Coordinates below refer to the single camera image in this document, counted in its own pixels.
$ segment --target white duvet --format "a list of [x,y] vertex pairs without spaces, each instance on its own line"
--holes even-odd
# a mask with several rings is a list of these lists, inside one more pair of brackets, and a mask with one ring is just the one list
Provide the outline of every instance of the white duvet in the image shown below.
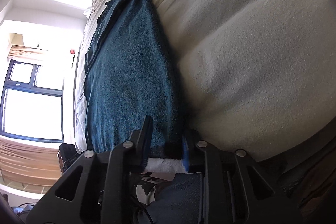
[[[108,0],[96,0],[81,45],[75,139],[86,149],[84,58]],[[189,126],[223,150],[262,160],[336,116],[336,0],[153,0],[178,57]]]

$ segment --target cable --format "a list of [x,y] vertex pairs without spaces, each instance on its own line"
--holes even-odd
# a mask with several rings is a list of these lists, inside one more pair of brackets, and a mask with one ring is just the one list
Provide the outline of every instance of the cable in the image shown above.
[[19,205],[18,207],[21,207],[21,206],[23,206],[23,205],[27,205],[27,204],[32,205],[32,204],[36,204],[36,203],[37,203],[37,202],[27,202],[27,203],[23,203],[23,204]]
[[151,224],[154,224],[154,222],[153,222],[151,216],[149,215],[148,211],[146,210],[145,206],[143,206],[143,204],[142,204],[139,200],[137,200],[134,196],[132,196],[131,194],[130,194],[130,197],[132,198],[132,201],[133,201],[136,205],[138,205],[138,206],[145,212],[145,214],[146,214],[146,216],[147,216],[149,222],[150,222]]

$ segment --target window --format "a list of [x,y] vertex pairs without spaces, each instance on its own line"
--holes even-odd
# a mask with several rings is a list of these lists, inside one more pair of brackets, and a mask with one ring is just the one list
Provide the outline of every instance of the window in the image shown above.
[[1,97],[0,134],[63,142],[62,94],[60,70],[11,60]]

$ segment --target bed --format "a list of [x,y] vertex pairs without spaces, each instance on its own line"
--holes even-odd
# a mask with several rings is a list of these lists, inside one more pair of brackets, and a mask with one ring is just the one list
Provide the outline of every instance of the bed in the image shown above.
[[[95,0],[78,56],[75,140],[85,139],[85,53],[109,0]],[[336,116],[336,0],[153,0],[177,56],[190,128],[261,161]],[[321,147],[334,137],[329,134]]]

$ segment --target black clamp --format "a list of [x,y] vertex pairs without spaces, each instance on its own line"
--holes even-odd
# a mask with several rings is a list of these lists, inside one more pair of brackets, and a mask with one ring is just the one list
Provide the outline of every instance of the black clamp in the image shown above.
[[[129,172],[143,172],[150,152],[152,118],[111,152],[85,151],[28,214],[26,224],[130,224]],[[218,150],[197,131],[184,135],[184,166],[201,172],[199,224],[300,224],[302,217],[244,151]]]

